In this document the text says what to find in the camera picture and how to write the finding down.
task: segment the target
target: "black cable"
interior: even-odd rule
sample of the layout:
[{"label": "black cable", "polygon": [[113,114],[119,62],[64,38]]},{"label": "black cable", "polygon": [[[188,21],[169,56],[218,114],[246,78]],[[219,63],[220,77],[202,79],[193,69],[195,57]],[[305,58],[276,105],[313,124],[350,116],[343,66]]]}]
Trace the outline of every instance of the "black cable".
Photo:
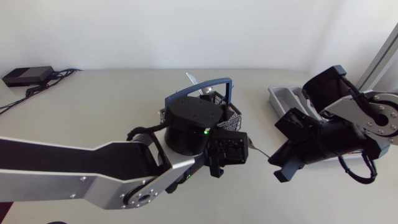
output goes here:
[{"label": "black cable", "polygon": [[153,126],[150,128],[136,127],[127,134],[127,141],[131,141],[136,134],[154,133],[156,131],[160,131],[166,128],[168,125],[169,124],[167,122],[163,122],[160,125]]},{"label": "black cable", "polygon": [[376,109],[374,109],[371,104],[369,103],[369,100],[365,97],[364,93],[361,93],[348,79],[340,75],[341,80],[346,84],[350,89],[349,93],[353,97],[354,101],[356,104],[359,106],[359,108],[368,116],[370,116],[374,122],[378,125],[383,125],[383,120],[379,116],[379,113],[377,112]]},{"label": "black cable", "polygon": [[346,162],[344,161],[343,156],[339,156],[338,157],[338,161],[340,162],[341,166],[344,168],[345,172],[352,177],[354,180],[358,181],[361,184],[370,184],[372,183],[377,176],[377,171],[376,171],[376,166],[373,163],[373,160],[371,160],[368,155],[366,155],[365,153],[362,153],[362,158],[365,161],[365,164],[367,165],[367,167],[369,168],[369,170],[371,171],[371,176],[369,178],[365,178],[365,177],[360,177],[356,174],[354,174],[347,166]]},{"label": "black cable", "polygon": [[71,75],[75,71],[79,71],[79,69],[66,69],[66,70],[63,70],[61,72],[53,72],[53,74],[51,74],[51,76],[52,76],[53,80],[57,80],[56,82],[51,83],[51,84],[36,86],[36,87],[27,89],[26,90],[26,94],[25,94],[25,98],[17,100],[17,101],[15,101],[13,103],[9,103],[6,106],[0,107],[0,110],[2,110],[0,112],[0,115],[4,114],[7,110],[11,109],[13,106],[18,105],[19,103],[22,103],[23,101],[29,99],[30,97],[32,97],[32,96],[34,96],[36,94],[39,94],[39,93],[43,92],[44,90],[46,90],[46,89],[48,89],[48,88],[50,88],[52,86],[55,86],[61,80],[63,80],[65,77],[68,77],[69,75]]}]

